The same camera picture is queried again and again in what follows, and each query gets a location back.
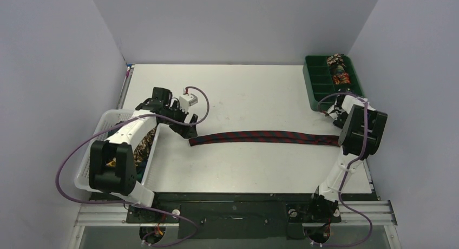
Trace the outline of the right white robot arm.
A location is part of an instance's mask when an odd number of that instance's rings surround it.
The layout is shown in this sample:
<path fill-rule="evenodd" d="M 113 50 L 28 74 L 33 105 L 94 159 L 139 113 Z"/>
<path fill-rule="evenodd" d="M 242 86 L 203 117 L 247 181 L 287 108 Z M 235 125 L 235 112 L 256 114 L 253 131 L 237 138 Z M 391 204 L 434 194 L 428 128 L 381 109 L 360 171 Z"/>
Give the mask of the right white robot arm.
<path fill-rule="evenodd" d="M 335 103 L 325 115 L 334 119 L 341 128 L 338 138 L 340 153 L 326 179 L 305 206 L 306 215 L 316 222 L 335 217 L 338 202 L 348 179 L 370 155 L 378 151 L 388 120 L 388 114 L 373 108 L 368 99 L 353 93 L 334 93 Z"/>

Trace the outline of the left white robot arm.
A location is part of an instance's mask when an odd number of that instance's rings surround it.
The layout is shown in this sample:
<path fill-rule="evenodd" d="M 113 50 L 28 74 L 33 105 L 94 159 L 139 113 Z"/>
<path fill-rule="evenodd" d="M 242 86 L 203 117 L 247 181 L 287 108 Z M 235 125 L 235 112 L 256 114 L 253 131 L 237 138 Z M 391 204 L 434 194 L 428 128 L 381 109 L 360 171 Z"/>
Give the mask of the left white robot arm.
<path fill-rule="evenodd" d="M 159 124 L 169 125 L 184 139 L 197 136 L 198 116 L 193 114 L 189 122 L 185 121 L 190 107 L 198 103 L 189 89 L 185 87 L 183 94 L 174 98 L 169 89 L 153 88 L 151 97 L 135 108 L 131 118 L 104 140 L 94 141 L 89 147 L 89 187 L 142 205 L 141 216 L 149 222 L 157 221 L 162 208 L 153 202 L 154 192 L 138 180 L 134 152 Z"/>

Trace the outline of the red navy striped tie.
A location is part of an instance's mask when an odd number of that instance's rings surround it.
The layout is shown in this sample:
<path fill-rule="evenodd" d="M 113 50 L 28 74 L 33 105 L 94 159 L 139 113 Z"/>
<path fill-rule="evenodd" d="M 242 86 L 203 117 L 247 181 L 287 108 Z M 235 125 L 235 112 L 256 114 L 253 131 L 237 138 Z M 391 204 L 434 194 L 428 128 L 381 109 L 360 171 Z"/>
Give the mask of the red navy striped tie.
<path fill-rule="evenodd" d="M 294 143 L 303 145 L 320 145 L 338 147 L 336 135 L 306 134 L 283 130 L 249 130 L 223 132 L 193 137 L 188 140 L 190 146 L 211 143 L 260 142 L 260 143 Z"/>

